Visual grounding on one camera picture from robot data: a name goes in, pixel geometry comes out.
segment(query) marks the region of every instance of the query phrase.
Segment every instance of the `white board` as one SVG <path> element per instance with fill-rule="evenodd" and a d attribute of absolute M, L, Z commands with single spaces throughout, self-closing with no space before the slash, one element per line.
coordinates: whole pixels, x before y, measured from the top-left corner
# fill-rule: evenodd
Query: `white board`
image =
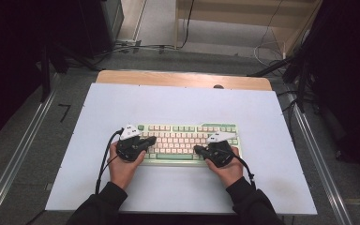
<path fill-rule="evenodd" d="M 46 210 L 77 209 L 95 191 L 107 141 L 139 123 L 235 123 L 256 186 L 277 213 L 317 214 L 274 92 L 103 83 L 91 85 Z M 108 180 L 107 170 L 101 188 Z M 140 166 L 126 192 L 122 212 L 233 213 L 230 196 L 207 167 Z"/>

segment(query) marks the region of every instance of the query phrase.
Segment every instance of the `black sleeve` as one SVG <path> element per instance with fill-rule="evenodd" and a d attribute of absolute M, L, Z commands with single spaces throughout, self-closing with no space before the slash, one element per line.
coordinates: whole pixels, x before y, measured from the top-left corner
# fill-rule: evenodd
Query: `black sleeve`
<path fill-rule="evenodd" d="M 123 189 L 108 182 L 98 195 L 91 195 L 81 204 L 69 218 L 67 225 L 115 224 L 118 218 L 118 209 L 127 197 L 128 195 Z"/>
<path fill-rule="evenodd" d="M 241 224 L 284 224 L 267 196 L 261 190 L 255 190 L 245 177 L 237 180 L 226 190 L 232 198 L 233 211 L 241 218 Z"/>

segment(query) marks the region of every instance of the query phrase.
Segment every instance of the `gray carpet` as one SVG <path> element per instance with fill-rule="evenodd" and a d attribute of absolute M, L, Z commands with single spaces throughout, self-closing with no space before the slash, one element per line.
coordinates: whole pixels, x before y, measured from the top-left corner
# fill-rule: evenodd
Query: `gray carpet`
<path fill-rule="evenodd" d="M 159 54 L 159 52 L 151 50 L 139 50 L 137 53 L 117 52 L 108 55 L 98 66 L 106 69 L 192 71 L 227 75 L 246 75 L 262 69 L 262 66 L 255 59 L 250 58 L 173 51 L 165 51 L 165 53 Z M 79 67 L 72 68 L 67 75 L 61 76 L 61 82 L 57 87 L 52 106 L 0 208 L 0 224 L 24 224 L 44 209 L 50 194 L 50 191 L 45 190 L 45 187 L 48 183 L 54 182 L 89 86 L 96 80 L 97 75 L 97 72 Z M 269 80 L 277 93 L 286 90 L 278 76 L 271 74 Z M 1 131 L 0 174 L 5 169 L 17 146 L 16 144 L 20 142 L 31 121 L 38 106 L 39 98 L 40 90 L 37 90 Z M 278 100 L 282 108 L 290 103 L 286 96 L 279 97 Z M 65 108 L 60 107 L 59 104 L 71 105 L 62 123 L 60 120 L 63 118 Z M 325 159 L 336 178 L 343 198 L 360 198 L 360 166 L 335 160 L 336 147 L 326 131 L 323 120 L 319 115 L 312 112 L 309 104 L 306 105 L 306 109 L 307 117 L 311 120 L 312 129 L 317 135 L 316 138 L 324 151 Z M 296 151 L 318 211 L 317 216 L 296 217 L 294 224 L 337 224 L 321 179 L 317 174 L 294 117 L 292 118 L 292 127 Z M 360 224 L 360 205 L 347 206 L 354 224 Z M 34 224 L 64 224 L 70 215 L 71 212 L 46 212 Z M 145 221 L 144 218 L 148 218 L 149 222 L 154 220 L 157 224 L 162 221 L 161 224 L 170 224 L 170 221 L 178 219 L 178 217 L 151 217 L 146 215 L 132 215 L 131 217 L 124 215 L 123 220 L 125 218 L 134 219 L 133 222 Z M 219 224 L 223 224 L 223 219 L 226 218 L 215 218 L 215 224 L 218 224 L 218 221 Z M 285 217 L 285 221 L 287 224 L 291 224 L 292 217 Z"/>

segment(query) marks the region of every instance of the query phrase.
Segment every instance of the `keyboard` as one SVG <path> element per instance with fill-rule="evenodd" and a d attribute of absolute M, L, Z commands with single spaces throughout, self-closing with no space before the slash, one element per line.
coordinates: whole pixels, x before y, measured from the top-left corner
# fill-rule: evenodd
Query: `keyboard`
<path fill-rule="evenodd" d="M 206 166 L 203 157 L 194 152 L 194 145 L 207 146 L 206 139 L 216 131 L 238 134 L 235 124 L 139 124 L 137 128 L 142 132 L 142 139 L 157 137 L 157 142 L 148 148 L 142 163 L 155 166 Z M 238 135 L 227 142 L 242 152 Z"/>

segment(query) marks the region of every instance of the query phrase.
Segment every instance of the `green keycap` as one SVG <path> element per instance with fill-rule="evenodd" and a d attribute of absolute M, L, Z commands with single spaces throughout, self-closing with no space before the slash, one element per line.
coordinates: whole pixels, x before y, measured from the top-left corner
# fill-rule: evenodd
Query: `green keycap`
<path fill-rule="evenodd" d="M 181 154 L 157 154 L 157 159 L 170 159 L 170 160 L 192 160 L 192 155 L 181 155 Z"/>

